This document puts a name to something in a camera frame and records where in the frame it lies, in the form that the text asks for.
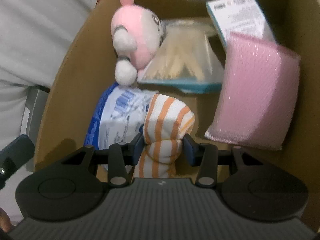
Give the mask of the person's right hand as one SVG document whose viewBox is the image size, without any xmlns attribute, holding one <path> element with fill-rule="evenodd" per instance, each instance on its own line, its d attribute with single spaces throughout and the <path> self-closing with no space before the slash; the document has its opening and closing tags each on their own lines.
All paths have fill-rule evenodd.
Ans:
<svg viewBox="0 0 320 240">
<path fill-rule="evenodd" d="M 0 208 L 0 227 L 4 232 L 8 232 L 11 229 L 11 220 L 2 208 Z"/>
</svg>

